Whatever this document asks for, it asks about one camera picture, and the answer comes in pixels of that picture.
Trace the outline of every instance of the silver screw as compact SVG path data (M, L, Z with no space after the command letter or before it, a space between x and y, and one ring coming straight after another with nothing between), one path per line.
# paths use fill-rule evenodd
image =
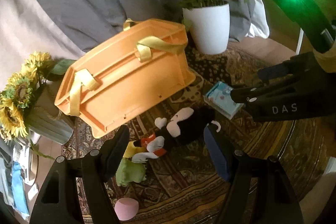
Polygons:
M242 150L237 149L235 150L235 155L241 157L241 156L244 156L244 152Z
M90 155L93 156L93 157L96 156L96 155L98 155L98 154L99 154L99 150L98 149L93 149L93 150L90 151Z
M59 156L59 157L57 157L57 159L56 159L56 161L58 162L58 163L61 163L61 162L63 162L65 160L65 158L63 157L63 156Z
M270 157L269 157L269 160L270 160L271 162L277 162L277 161L278 161L278 159L277 159L276 157L274 157L274 156L270 156Z

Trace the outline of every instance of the plush toy hand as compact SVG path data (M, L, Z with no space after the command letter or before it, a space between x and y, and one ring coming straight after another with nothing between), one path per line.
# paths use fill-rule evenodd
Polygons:
M156 137L147 145L148 152L155 152L163 147L165 144L165 139L163 136Z
M132 157L132 162L134 163L144 163L147 161L147 158L157 159L158 156L151 152L137 153Z
M156 127L158 127L159 129L163 128L166 124L167 124L167 118L160 118L157 117L154 121L154 124Z

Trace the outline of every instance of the white lettering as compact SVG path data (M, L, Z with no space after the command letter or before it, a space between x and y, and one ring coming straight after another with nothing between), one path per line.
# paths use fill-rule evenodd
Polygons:
M282 107L282 113L283 113L284 111L288 113L288 110L286 109L286 106L285 106L285 105L283 105L283 107Z
M292 104L292 112L297 111L296 103Z
M273 110L273 114L277 114L278 113L278 108L276 106L273 106L272 107L272 110Z

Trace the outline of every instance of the artificial sunflower bouquet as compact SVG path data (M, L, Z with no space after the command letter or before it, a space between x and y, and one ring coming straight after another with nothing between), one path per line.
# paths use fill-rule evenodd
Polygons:
M61 80L75 60L54 60L48 52L34 52L8 79L0 93L0 136L6 142L29 137L29 115L48 80Z

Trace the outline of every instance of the pink ball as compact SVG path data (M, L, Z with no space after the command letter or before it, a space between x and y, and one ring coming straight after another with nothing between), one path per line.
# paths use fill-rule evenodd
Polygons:
M121 198L115 206L114 211L119 220L126 221L135 217L139 210L139 203L132 198Z

